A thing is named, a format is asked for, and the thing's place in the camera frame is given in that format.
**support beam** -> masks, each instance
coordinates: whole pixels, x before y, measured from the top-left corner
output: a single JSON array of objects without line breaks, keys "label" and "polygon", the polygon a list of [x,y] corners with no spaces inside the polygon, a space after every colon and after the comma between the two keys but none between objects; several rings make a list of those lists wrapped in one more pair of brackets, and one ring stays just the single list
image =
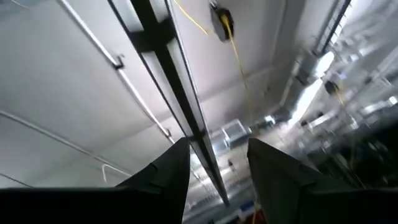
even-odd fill
[{"label": "support beam", "polygon": [[[119,14],[117,7],[112,0],[108,0],[110,6],[118,17],[130,41],[134,45],[131,33],[125,21]],[[184,134],[190,138],[193,150],[196,152],[202,166],[205,168],[210,180],[218,191],[226,206],[229,205],[228,196],[225,190],[223,179],[217,165],[217,160],[211,146],[206,124],[199,106],[198,97],[194,89],[192,78],[189,74],[183,53],[174,55],[170,53],[168,46],[164,43],[160,23],[157,21],[154,10],[148,0],[131,1],[131,4],[144,28],[146,41],[152,46],[155,57],[145,57],[148,54],[139,54],[143,64],[160,90],[164,100],[170,108]],[[182,52],[178,41],[175,26],[171,27],[178,42],[179,51]],[[183,60],[185,71],[178,73],[174,60],[180,57]],[[148,64],[160,65],[161,71],[151,70]]]}]

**ceiling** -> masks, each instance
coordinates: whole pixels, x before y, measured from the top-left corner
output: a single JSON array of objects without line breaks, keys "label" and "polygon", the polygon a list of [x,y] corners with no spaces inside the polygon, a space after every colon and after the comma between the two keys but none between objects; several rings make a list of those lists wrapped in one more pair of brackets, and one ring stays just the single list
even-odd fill
[{"label": "ceiling", "polygon": [[[114,68],[57,1],[24,7],[4,2],[0,4],[0,12],[7,12],[0,17],[0,32],[4,34],[0,35],[0,187],[112,187],[128,176],[107,168],[105,182],[103,161],[133,175],[170,147]],[[148,108],[175,140],[181,138],[181,129],[109,4],[68,2],[113,56],[124,55],[124,71]],[[128,26],[141,30],[127,2],[120,0],[118,4],[130,13]],[[367,15],[378,13],[386,2],[374,7],[374,1],[361,1],[342,37],[349,39],[356,25]],[[233,15],[234,39],[250,101],[254,102],[254,119],[264,117],[280,106],[297,54],[314,46],[334,0],[218,3]],[[151,4],[162,20],[167,15],[164,2],[151,0]],[[251,124],[232,45],[220,42],[215,35],[206,36],[173,1],[169,4],[208,128],[217,132],[236,118],[243,125]],[[211,28],[208,1],[180,0],[180,4],[203,27]],[[384,48],[377,46],[378,51],[387,51],[395,44],[389,43]],[[367,60],[374,62],[370,56]],[[363,62],[349,73],[368,71],[376,65]],[[156,65],[150,66],[156,71]],[[184,69],[182,63],[178,69]],[[333,107],[332,103],[320,103],[327,98],[319,93],[307,114]],[[48,133],[69,144],[50,138]],[[284,148],[287,142],[283,135],[286,133],[277,129],[258,138]],[[217,158],[224,184],[231,189],[230,197],[238,194],[236,185],[249,180],[246,150],[243,144]],[[236,172],[228,161],[233,162]],[[218,199],[204,169],[198,166],[194,171],[200,178],[191,173],[187,206]]]}]

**industrial ceiling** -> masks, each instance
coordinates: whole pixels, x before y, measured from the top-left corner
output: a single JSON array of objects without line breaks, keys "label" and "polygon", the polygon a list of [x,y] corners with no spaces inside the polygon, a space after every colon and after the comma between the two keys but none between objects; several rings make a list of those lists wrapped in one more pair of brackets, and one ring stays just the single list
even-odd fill
[{"label": "industrial ceiling", "polygon": [[[5,0],[0,4],[0,12],[6,12],[0,17],[0,187],[112,187],[171,146],[139,99],[131,95],[59,1],[17,2]],[[108,2],[68,2],[110,54],[123,55],[124,73],[171,137],[177,140],[184,136]],[[131,18],[129,29],[142,30],[131,3],[116,2]],[[214,34],[204,34],[174,1],[167,1],[212,136],[234,119],[250,126],[253,119],[280,108],[297,55],[315,46],[335,2],[217,1],[233,15],[234,41],[248,81],[249,99],[254,102],[254,116],[250,118],[232,45],[220,42]],[[336,44],[337,52],[347,49],[345,43],[352,40],[358,26],[367,27],[364,21],[372,22],[370,18],[383,14],[392,1],[358,2]],[[159,21],[167,16],[165,1],[150,3]],[[208,1],[179,3],[204,28],[211,29]],[[358,63],[335,63],[342,65],[347,77],[357,80],[355,74],[379,65],[372,58],[381,61],[396,46],[384,32],[383,37],[387,40],[376,44],[375,51],[363,55]],[[155,63],[149,66],[152,72],[161,72]],[[184,70],[183,63],[177,67]],[[305,116],[336,106],[336,98],[320,90]],[[278,128],[258,138],[289,152],[287,146],[294,142],[294,138],[286,137],[289,135],[294,133]],[[230,198],[242,189],[251,189],[246,150],[247,145],[242,144],[216,155]],[[198,205],[221,203],[195,156],[192,171],[186,220],[208,212]]]}]

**metal beam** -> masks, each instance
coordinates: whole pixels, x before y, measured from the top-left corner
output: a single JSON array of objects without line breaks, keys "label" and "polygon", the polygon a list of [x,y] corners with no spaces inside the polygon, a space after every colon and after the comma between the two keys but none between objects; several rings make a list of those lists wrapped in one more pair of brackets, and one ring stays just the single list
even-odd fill
[{"label": "metal beam", "polygon": [[[122,17],[118,13],[113,1],[108,0],[108,2],[129,36],[130,41],[134,45],[134,41],[131,37],[131,33],[134,32],[134,30],[128,30],[125,21],[123,21]],[[162,71],[152,71],[148,66],[149,62],[146,60],[145,56],[143,54],[139,54],[139,56],[160,90],[182,131],[190,138],[192,148],[196,152],[202,166],[205,168],[206,173],[214,184],[215,189],[218,191],[224,204],[228,206],[228,196],[211,146],[206,124],[199,106],[198,97],[193,86],[192,78],[189,74],[189,69],[186,64],[186,60],[184,59],[184,55],[181,53],[177,57],[181,57],[184,61],[184,69],[186,70],[186,73],[178,73],[173,60],[175,58],[172,57],[167,45],[164,44],[164,40],[162,40],[159,22],[156,19],[150,1],[132,0],[131,4],[142,24],[142,27],[144,28],[144,32],[147,37],[146,40],[152,46],[152,50],[155,55],[155,58],[152,59],[158,60],[158,64]],[[173,33],[176,34],[177,31],[174,27],[175,26],[172,26],[171,28],[173,29]],[[182,52],[177,35],[176,38],[179,50]]]}]

